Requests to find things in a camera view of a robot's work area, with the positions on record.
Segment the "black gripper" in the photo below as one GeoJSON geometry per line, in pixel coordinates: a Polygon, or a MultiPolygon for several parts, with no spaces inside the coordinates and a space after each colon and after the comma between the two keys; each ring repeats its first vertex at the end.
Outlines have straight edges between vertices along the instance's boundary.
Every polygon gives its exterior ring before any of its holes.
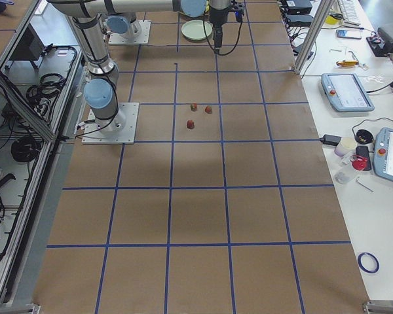
{"type": "Polygon", "coordinates": [[[213,27],[214,52],[220,53],[223,45],[223,25],[232,12],[238,23],[242,23],[244,3],[235,0],[209,0],[209,21],[213,27]]]}

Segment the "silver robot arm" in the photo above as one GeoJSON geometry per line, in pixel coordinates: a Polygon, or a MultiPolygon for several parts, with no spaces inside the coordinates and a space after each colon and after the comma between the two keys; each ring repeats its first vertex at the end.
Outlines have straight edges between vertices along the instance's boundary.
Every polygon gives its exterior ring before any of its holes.
{"type": "Polygon", "coordinates": [[[243,3],[237,1],[49,1],[67,20],[85,53],[88,61],[88,70],[92,78],[103,77],[114,90],[116,80],[111,80],[109,74],[119,73],[117,64],[111,59],[100,24],[101,15],[114,17],[117,24],[111,27],[112,31],[128,32],[131,21],[127,16],[134,16],[136,12],[182,12],[189,17],[205,15],[209,8],[209,23],[213,29],[213,43],[209,47],[218,56],[223,41],[223,25],[227,23],[229,13],[233,12],[236,21],[243,22],[243,3]]]}
{"type": "MultiPolygon", "coordinates": [[[[109,16],[106,20],[109,31],[104,39],[110,45],[148,44],[151,21],[131,22],[125,16],[109,16]]],[[[213,33],[213,27],[202,20],[191,20],[181,26],[181,34],[190,41],[205,41],[213,33]]]]}

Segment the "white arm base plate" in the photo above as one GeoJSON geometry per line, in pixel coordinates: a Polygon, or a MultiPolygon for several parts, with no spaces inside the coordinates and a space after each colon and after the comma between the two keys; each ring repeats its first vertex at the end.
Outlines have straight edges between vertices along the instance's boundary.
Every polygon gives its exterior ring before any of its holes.
{"type": "Polygon", "coordinates": [[[110,34],[109,44],[127,46],[147,44],[149,42],[150,29],[150,20],[136,20],[130,24],[130,28],[126,33],[110,34]]]}
{"type": "Polygon", "coordinates": [[[138,121],[139,103],[119,103],[119,111],[114,120],[106,128],[108,122],[102,120],[87,124],[82,136],[84,145],[133,145],[138,121]]]}

